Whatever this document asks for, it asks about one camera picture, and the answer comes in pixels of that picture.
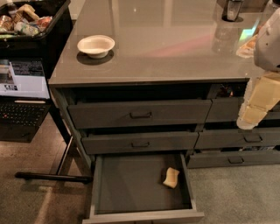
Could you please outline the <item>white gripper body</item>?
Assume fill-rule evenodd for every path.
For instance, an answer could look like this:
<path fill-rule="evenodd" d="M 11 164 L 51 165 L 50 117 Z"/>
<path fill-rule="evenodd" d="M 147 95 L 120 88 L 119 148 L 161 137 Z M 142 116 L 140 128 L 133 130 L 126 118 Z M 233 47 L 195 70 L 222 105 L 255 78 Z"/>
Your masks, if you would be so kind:
<path fill-rule="evenodd" d="M 243 103 L 240 106 L 238 118 L 236 121 L 238 128 L 241 130 L 252 130 L 257 125 L 256 122 L 251 122 L 245 119 L 245 113 L 248 111 L 247 106 L 249 105 L 249 99 L 252 95 L 255 85 L 256 78 L 250 78 L 244 92 Z"/>

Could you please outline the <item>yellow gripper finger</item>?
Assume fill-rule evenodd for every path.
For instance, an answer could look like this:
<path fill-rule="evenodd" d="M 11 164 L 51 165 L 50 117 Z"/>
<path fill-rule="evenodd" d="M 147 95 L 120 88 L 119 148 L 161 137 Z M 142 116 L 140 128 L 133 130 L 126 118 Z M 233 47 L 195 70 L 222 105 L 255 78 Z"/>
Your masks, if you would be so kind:
<path fill-rule="evenodd" d="M 246 123 L 258 124 L 266 115 L 267 112 L 259 108 L 241 107 L 241 119 Z"/>
<path fill-rule="evenodd" d="M 280 101 L 280 74 L 268 72 L 259 78 L 250 96 L 249 106 L 271 110 Z"/>

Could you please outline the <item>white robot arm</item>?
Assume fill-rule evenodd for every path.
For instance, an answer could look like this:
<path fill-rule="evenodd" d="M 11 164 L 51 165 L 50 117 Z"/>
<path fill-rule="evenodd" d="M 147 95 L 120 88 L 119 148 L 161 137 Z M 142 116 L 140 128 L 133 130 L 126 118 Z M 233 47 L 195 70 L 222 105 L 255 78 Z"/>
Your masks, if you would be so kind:
<path fill-rule="evenodd" d="M 258 32 L 254 62 L 264 73 L 247 84 L 236 121 L 242 130 L 252 130 L 280 102 L 280 9 Z"/>

